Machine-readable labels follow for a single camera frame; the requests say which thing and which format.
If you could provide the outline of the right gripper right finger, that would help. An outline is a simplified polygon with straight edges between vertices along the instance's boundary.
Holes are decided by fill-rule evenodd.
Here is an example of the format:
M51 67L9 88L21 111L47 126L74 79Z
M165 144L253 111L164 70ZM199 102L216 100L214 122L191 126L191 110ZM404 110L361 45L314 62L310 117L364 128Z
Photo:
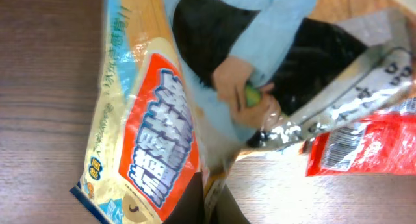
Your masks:
M250 224L227 185L222 190L209 224Z

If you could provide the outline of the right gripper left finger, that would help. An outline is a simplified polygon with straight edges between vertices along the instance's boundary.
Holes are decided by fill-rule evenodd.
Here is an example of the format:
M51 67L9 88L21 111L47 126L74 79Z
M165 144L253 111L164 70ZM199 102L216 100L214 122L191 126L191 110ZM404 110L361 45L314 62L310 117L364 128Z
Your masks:
M202 224L204 217L202 173L197 172L163 224Z

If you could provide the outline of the red snack bag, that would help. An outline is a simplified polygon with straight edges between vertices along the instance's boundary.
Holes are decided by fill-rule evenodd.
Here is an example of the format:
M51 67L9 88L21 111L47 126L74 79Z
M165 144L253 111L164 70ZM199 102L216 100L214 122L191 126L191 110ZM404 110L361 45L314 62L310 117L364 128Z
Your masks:
M415 98L318 136L306 175L415 174Z

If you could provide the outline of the yellow wet wipes pack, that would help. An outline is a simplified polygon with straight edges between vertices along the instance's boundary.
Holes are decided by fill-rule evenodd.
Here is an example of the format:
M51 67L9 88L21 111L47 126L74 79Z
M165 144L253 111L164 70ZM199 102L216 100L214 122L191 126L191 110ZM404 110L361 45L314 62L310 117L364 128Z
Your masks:
M318 0L105 0L99 95L72 194L163 223L197 172L209 223L236 160L285 153L415 86L411 11L332 23Z

